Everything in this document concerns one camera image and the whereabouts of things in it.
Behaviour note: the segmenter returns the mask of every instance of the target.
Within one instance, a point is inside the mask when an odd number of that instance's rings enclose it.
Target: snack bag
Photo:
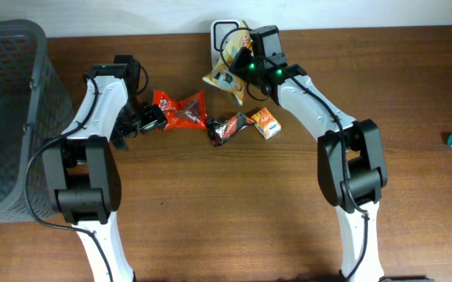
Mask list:
[[[236,133],[253,124],[254,121],[242,113],[237,113],[227,121],[208,119],[208,137],[213,146],[221,146]]]
[[[251,118],[255,121],[255,127],[262,133],[266,140],[281,130],[280,123],[266,108],[252,115]]]
[[[242,21],[240,27],[246,26],[246,23]],[[224,51],[222,54],[224,55],[224,60],[229,65],[233,62],[235,55],[240,51],[241,47],[247,47],[251,50],[250,31],[234,32],[233,39],[223,47]],[[243,105],[243,100],[247,92],[247,83],[236,75],[231,74],[222,59],[217,62],[210,74],[203,77],[203,81],[233,94],[233,98],[238,106]]]
[[[164,130],[172,128],[206,129],[204,112],[204,91],[183,100],[175,101],[161,90],[154,90],[153,103],[161,108],[168,120]]]

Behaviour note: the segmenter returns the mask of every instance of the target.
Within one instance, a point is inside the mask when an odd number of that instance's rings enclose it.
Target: laundry basket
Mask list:
[[[72,117],[71,98],[46,55],[43,30],[29,20],[0,22],[0,222],[32,219],[24,200],[27,162]],[[41,158],[30,171],[29,196],[38,216],[54,214]]]

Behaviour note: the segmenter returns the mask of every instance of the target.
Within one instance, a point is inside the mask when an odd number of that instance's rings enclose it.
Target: wooden table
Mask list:
[[[283,31],[299,63],[336,106],[381,129],[389,183],[378,215],[388,276],[452,281],[452,27]],[[181,99],[206,91],[207,113],[228,118],[267,107],[282,131],[254,128],[212,147],[205,131],[152,132],[114,151],[123,183],[119,230],[140,280],[272,281],[336,274],[337,216],[316,179],[316,142],[272,101],[206,85],[208,34],[60,38],[49,58],[79,106],[81,73],[133,54],[149,91]],[[90,281],[78,236],[33,222],[0,225],[1,281]]]

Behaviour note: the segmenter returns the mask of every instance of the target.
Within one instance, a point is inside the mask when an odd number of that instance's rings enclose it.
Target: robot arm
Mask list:
[[[343,113],[328,101],[327,98],[316,89],[309,76],[299,75],[296,76],[295,79],[325,101],[340,118],[342,127],[345,130],[353,127],[353,122],[356,121],[355,118]],[[277,98],[280,106],[296,116],[316,141],[318,141],[321,136],[324,136],[325,132],[338,132],[338,127],[333,122],[333,119],[327,110],[313,97],[306,95],[291,79],[286,80],[285,83],[278,87]],[[336,157],[334,161],[339,162],[340,160],[340,157]],[[337,165],[335,171],[340,172],[340,170],[342,170],[342,166]],[[323,180],[321,177],[325,177],[325,175],[319,175],[319,179]],[[370,217],[367,227],[367,249],[360,267],[349,281],[377,282],[384,276],[384,271],[379,262],[377,246],[376,218],[378,206],[379,203],[374,203],[373,201],[369,201],[360,206],[362,209],[368,211]],[[358,263],[363,251],[363,230],[365,223],[359,212],[355,211],[353,213],[348,213],[340,206],[336,206],[335,211],[337,212],[341,228],[342,248],[344,251],[342,275],[347,277]]]
[[[116,211],[121,203],[121,180],[109,142],[118,149],[126,149],[126,136],[163,128],[167,122],[159,107],[136,102],[139,69],[139,62],[132,56],[115,56],[112,64],[95,65],[90,71],[94,81],[87,81],[85,98],[63,134],[77,128],[94,107],[88,122],[43,153],[53,209],[61,212],[73,227],[95,234],[114,282],[133,282],[136,277],[118,232]],[[81,165],[88,166],[87,173],[69,173],[69,169]],[[98,247],[88,235],[79,232],[78,235],[95,281],[110,281]]]
[[[235,56],[230,71],[259,87],[275,103],[293,113],[318,142],[318,183],[328,203],[335,207],[341,228],[342,276],[349,276],[364,252],[360,266],[349,281],[378,282],[384,271],[378,257],[376,217],[381,188],[387,183],[387,171],[377,125],[371,120],[356,121],[343,113],[316,89],[300,66],[288,66],[276,26],[261,27],[250,35],[254,56],[243,47]],[[258,61],[256,56],[267,58],[277,66],[267,60]],[[360,152],[359,157],[348,161],[346,169],[353,200],[368,210],[368,221],[355,211],[344,193],[342,144],[334,118],[320,101],[306,93],[292,78],[319,97],[338,117],[344,130],[346,149]]]

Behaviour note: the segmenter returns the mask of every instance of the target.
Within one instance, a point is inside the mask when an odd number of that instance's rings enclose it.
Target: black cable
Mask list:
[[[224,59],[224,54],[222,54],[224,52],[224,49],[222,47],[224,46],[224,42],[226,41],[227,37],[230,36],[233,32],[236,32],[236,31],[251,31],[251,28],[248,28],[248,27],[237,27],[237,28],[234,28],[231,31],[229,31],[228,33],[226,33],[226,35],[224,35],[224,38],[220,42],[220,48],[219,48],[219,50],[220,50],[219,51],[220,52],[220,58],[222,59],[222,62],[226,65],[228,70],[231,68],[231,66]]]
[[[344,281],[349,281],[349,279],[354,275],[354,273],[358,270],[358,267],[360,267],[361,262],[365,258],[365,252],[367,251],[367,244],[368,244],[368,221],[370,218],[368,217],[368,213],[364,213],[361,215],[361,217],[364,220],[364,235],[363,235],[363,250],[361,251],[360,258],[358,258],[358,262],[354,266],[353,270],[348,274],[348,276],[344,279]]]
[[[268,99],[269,99],[269,96],[268,95],[266,95],[266,98],[264,98],[264,99],[259,99],[259,98],[257,98],[257,97],[255,97],[255,96],[253,96],[251,93],[250,93],[250,82],[248,82],[247,83],[247,94],[252,98],[252,99],[254,99],[254,100],[257,100],[257,101],[259,101],[259,102],[264,102],[264,101],[267,101]]]
[[[79,232],[79,233],[84,233],[86,235],[88,235],[90,238],[92,238],[93,243],[95,243],[95,246],[97,246],[97,249],[99,250],[100,256],[102,256],[102,260],[104,261],[104,263],[106,264],[107,267],[107,272],[109,273],[109,280],[110,282],[113,282],[113,273],[110,270],[110,266],[109,266],[109,262],[107,261],[107,257],[104,254],[102,247],[100,247],[100,243],[97,240],[97,238],[95,237],[95,234],[93,232],[90,232],[88,230],[84,230],[81,228],[77,228],[77,227],[72,227],[72,226],[61,226],[61,225],[57,225],[57,224],[53,224],[53,223],[49,223],[49,222],[45,222],[44,220],[40,219],[38,217],[38,215],[36,215],[34,209],[32,208],[31,205],[31,200],[29,199],[29,175],[30,175],[30,171],[31,171],[31,166],[32,164],[38,159],[38,157],[48,148],[50,148],[52,145],[58,143],[60,140],[62,140],[63,138],[66,138],[78,131],[80,131],[83,126],[86,125],[86,123],[88,122],[88,120],[90,119],[90,117],[93,114],[93,110],[95,110],[95,105],[97,104],[97,100],[99,99],[99,87],[97,86],[95,79],[93,78],[93,76],[91,74],[83,74],[83,77],[85,79],[85,82],[87,82],[87,79],[89,79],[92,83],[93,86],[95,88],[95,93],[94,93],[94,98],[93,98],[93,103],[92,106],[90,107],[89,112],[86,114],[85,120],[83,120],[82,122],[78,122],[78,126],[75,129],[72,129],[69,132],[63,133],[51,140],[49,140],[47,143],[45,143],[43,146],[41,146],[38,151],[36,151],[36,153],[34,153],[34,155],[31,157],[31,159],[29,160],[29,162],[27,163],[27,167],[25,169],[25,175],[24,175],[24,198],[26,200],[27,203],[27,208],[29,210],[29,212],[31,213],[32,218],[39,224],[43,225],[43,226],[47,226],[47,227],[51,227],[51,228],[56,228],[59,230],[67,230],[67,231],[74,231],[74,232]]]
[[[144,72],[144,76],[146,77],[146,84],[140,90],[137,90],[137,95],[142,94],[142,92],[146,90],[147,85],[149,84],[149,75],[147,74],[146,69],[141,64],[139,64],[139,66],[140,69]]]
[[[119,131],[119,129],[116,127],[116,125],[114,125],[113,129],[120,136],[119,139],[135,138],[139,134],[139,130],[140,130],[140,128],[137,128],[137,130],[135,130],[133,133],[130,133],[130,135],[124,136],[123,133],[121,131]]]

